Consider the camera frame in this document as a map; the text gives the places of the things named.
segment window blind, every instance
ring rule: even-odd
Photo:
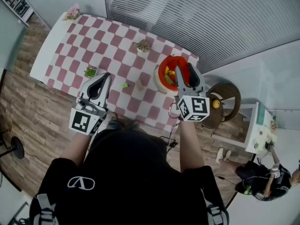
[[[202,72],[300,38],[300,0],[107,0],[107,10],[198,55]]]

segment black shorts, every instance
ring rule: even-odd
[[[244,167],[239,166],[235,173],[243,180],[255,176],[259,168],[258,164],[248,161]]]

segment black pole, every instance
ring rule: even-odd
[[[3,157],[4,155],[7,155],[8,153],[11,153],[11,152],[15,151],[16,149],[17,149],[17,148],[15,147],[15,148],[13,148],[13,149],[11,149],[11,150],[8,150],[8,151],[6,151],[6,152],[1,153],[1,154],[0,154],[0,158]]]

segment red and white tablecloth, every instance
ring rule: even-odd
[[[145,39],[151,51],[138,52],[135,42]],[[81,15],[62,38],[43,82],[75,97],[84,82],[87,67],[97,74],[109,72],[112,85],[108,109],[130,119],[170,131],[177,119],[168,115],[174,102],[174,92],[160,92],[153,72],[168,55],[183,56],[193,65],[198,57],[189,51],[154,34],[116,21],[91,15]],[[144,89],[135,82],[140,79]],[[173,116],[179,114],[175,109]]]

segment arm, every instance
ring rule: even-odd
[[[180,123],[180,169],[204,166],[204,159],[193,122]]]
[[[71,143],[62,152],[60,158],[67,158],[72,160],[77,166],[81,165],[84,161],[91,138],[91,136],[76,133]]]
[[[274,163],[279,164],[280,161],[279,161],[279,158],[277,157],[277,154],[276,154],[274,148],[271,148],[271,153],[272,153],[272,156],[273,156],[273,159],[274,159]]]
[[[270,194],[271,194],[271,191],[270,191],[271,190],[271,184],[272,184],[273,180],[274,180],[274,174],[271,174],[271,176],[269,178],[269,181],[266,185],[266,188],[264,189],[264,192],[263,192],[264,197],[269,197],[270,196]]]

